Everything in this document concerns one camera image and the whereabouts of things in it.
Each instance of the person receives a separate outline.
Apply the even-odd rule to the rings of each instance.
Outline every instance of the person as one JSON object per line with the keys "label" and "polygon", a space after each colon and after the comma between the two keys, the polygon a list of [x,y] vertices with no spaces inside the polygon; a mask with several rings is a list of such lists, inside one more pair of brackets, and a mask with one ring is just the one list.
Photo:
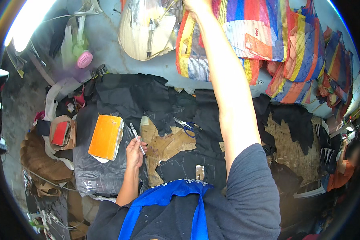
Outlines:
{"label": "person", "polygon": [[226,197],[200,180],[164,183],[138,196],[146,143],[132,140],[116,202],[102,201],[87,239],[276,239],[279,192],[257,128],[245,71],[212,12],[211,0],[183,0],[198,23],[220,111]]}
{"label": "person", "polygon": [[344,186],[352,177],[360,156],[360,141],[352,141],[347,144],[344,139],[342,149],[338,153],[336,170],[333,174],[328,173],[322,177],[322,185],[327,192]]}

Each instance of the blue apron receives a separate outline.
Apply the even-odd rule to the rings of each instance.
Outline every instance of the blue apron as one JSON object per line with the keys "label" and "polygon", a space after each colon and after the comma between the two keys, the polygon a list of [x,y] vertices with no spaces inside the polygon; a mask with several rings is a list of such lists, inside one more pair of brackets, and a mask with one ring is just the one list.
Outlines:
{"label": "blue apron", "polygon": [[209,188],[213,188],[213,186],[200,180],[179,179],[146,190],[133,201],[121,227],[119,239],[130,238],[143,206],[154,204],[166,206],[173,195],[184,197],[188,194],[200,195],[199,203],[193,214],[191,240],[208,239],[203,196]]}

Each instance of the person in orange shirt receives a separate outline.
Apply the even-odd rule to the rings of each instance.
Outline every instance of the person in orange shirt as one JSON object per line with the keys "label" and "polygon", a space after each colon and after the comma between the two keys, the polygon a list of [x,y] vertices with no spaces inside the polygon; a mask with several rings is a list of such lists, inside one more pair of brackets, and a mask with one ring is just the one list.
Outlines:
{"label": "person in orange shirt", "polygon": [[352,177],[359,160],[360,141],[352,141],[347,145],[345,139],[342,145],[334,174],[327,174],[322,178],[322,185],[327,192],[344,186]]}

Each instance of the black t-shirt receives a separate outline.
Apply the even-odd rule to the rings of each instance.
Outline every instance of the black t-shirt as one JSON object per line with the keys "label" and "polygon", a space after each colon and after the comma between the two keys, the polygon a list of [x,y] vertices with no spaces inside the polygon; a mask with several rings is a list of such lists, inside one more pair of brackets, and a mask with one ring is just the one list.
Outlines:
{"label": "black t-shirt", "polygon": [[[199,195],[173,196],[167,206],[145,206],[130,239],[189,240]],[[204,197],[209,239],[276,239],[280,233],[279,193],[260,144],[232,164],[226,197],[209,189]],[[117,239],[130,204],[102,201],[87,239]]]}

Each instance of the concrete floor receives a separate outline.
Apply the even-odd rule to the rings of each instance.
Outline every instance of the concrete floor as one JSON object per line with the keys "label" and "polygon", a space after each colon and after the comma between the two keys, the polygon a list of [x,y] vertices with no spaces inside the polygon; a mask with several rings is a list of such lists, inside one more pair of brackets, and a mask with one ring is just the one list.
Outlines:
{"label": "concrete floor", "polygon": [[48,86],[34,65],[28,65],[30,70],[22,79],[4,53],[2,69],[9,71],[10,77],[2,91],[3,138],[8,145],[8,153],[2,156],[2,161],[8,188],[23,212],[27,211],[27,205],[20,165],[20,144],[32,127],[36,113],[45,109],[44,88]]}

